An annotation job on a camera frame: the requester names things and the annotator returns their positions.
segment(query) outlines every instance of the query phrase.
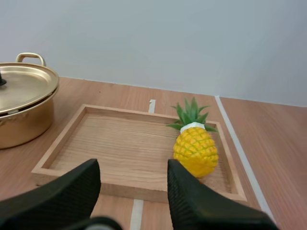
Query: toy pineapple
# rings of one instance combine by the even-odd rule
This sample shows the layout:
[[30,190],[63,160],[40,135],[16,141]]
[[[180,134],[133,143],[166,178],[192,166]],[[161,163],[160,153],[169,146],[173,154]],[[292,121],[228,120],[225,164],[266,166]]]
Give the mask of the toy pineapple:
[[174,145],[174,159],[180,161],[195,177],[203,177],[212,173],[217,165],[217,148],[208,133],[216,130],[205,124],[208,113],[200,115],[200,112],[208,106],[198,108],[195,98],[191,104],[185,101],[185,111],[179,103],[173,106],[177,110],[179,120],[168,125],[180,130]]

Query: lid knob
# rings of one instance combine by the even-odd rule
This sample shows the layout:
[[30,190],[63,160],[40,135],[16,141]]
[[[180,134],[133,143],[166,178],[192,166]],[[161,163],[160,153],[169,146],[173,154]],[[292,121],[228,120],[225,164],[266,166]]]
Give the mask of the lid knob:
[[0,72],[0,86],[5,85],[5,84],[6,84],[6,80],[2,78],[1,72]]

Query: gold pot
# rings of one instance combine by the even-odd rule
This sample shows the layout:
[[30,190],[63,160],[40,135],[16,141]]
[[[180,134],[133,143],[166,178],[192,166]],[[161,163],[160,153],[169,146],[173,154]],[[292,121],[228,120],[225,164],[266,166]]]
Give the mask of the gold pot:
[[[39,58],[41,65],[24,63],[24,58]],[[0,63],[0,74],[0,149],[4,149],[26,143],[50,127],[59,76],[34,53]]]

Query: pineapple crown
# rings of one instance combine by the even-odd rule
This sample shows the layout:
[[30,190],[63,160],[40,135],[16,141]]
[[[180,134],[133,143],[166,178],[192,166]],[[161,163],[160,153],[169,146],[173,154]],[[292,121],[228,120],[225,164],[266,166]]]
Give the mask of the pineapple crown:
[[167,126],[172,127],[174,129],[180,130],[183,126],[186,126],[193,122],[198,122],[205,125],[205,129],[208,132],[217,132],[217,130],[211,126],[208,126],[206,124],[206,118],[209,114],[209,112],[200,115],[200,112],[207,107],[210,107],[209,105],[198,107],[195,97],[193,97],[191,104],[185,99],[186,108],[185,110],[180,106],[179,103],[177,103],[177,106],[172,106],[176,109],[177,114],[179,116],[179,120],[175,121],[173,124],[169,124]]

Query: white band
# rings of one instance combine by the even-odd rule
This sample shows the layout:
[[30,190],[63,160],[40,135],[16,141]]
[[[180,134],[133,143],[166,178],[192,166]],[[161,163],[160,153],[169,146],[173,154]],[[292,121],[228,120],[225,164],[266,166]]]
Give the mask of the white band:
[[188,128],[192,128],[192,127],[200,127],[200,128],[203,128],[205,129],[205,125],[202,124],[202,123],[198,123],[198,122],[192,122],[190,124],[187,124],[186,126],[183,126],[181,129],[180,129],[180,133],[183,133],[184,130],[188,129]]

